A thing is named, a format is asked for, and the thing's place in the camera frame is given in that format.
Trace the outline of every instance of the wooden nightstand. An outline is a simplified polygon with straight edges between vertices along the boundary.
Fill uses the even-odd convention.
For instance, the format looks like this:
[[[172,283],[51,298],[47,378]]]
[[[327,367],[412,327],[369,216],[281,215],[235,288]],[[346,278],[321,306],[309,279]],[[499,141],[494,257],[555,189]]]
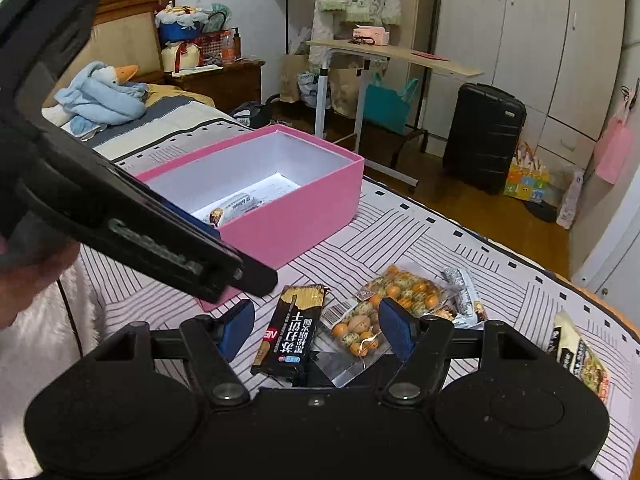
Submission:
[[[220,70],[172,77],[165,73],[165,82],[187,92],[211,97],[216,108],[231,112],[247,101],[262,100],[260,94],[260,67],[264,61],[240,60],[225,65]]]

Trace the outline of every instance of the blue blanket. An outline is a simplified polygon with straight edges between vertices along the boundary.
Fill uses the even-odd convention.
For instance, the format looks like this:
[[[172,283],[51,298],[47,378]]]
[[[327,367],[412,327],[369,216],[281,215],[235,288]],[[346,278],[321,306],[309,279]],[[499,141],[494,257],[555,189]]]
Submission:
[[[105,66],[100,61],[89,63],[68,88],[58,90],[54,96],[66,110],[76,114],[70,125],[76,137],[96,126],[124,124],[145,113],[143,98],[148,86],[144,83],[105,84],[91,78],[94,70]]]

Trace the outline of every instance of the cabinet handle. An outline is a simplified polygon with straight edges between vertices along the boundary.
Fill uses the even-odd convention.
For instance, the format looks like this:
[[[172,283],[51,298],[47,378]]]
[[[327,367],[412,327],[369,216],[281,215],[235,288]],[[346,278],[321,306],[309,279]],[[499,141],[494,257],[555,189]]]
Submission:
[[[567,145],[564,143],[564,140],[562,140],[562,139],[560,139],[560,145],[561,145],[564,149],[569,150],[570,152],[574,152],[574,151],[575,151],[575,146],[567,146]]]

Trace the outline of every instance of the pink box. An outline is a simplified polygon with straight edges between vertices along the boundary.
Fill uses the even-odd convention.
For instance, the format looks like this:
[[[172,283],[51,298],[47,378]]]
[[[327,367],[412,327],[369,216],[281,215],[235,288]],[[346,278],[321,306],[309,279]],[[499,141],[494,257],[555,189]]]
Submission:
[[[266,126],[137,175],[189,213],[279,173],[300,187],[220,227],[222,240],[279,269],[347,225],[364,159],[293,128]],[[212,310],[238,293],[230,288]]]

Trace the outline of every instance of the teal bag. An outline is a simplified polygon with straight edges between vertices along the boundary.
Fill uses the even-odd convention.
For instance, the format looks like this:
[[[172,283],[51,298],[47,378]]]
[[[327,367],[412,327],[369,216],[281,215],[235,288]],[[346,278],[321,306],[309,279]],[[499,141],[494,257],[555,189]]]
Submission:
[[[411,79],[401,92],[382,86],[380,74],[373,75],[367,87],[364,103],[364,118],[378,126],[398,134],[404,133],[404,125],[414,100],[418,80]]]

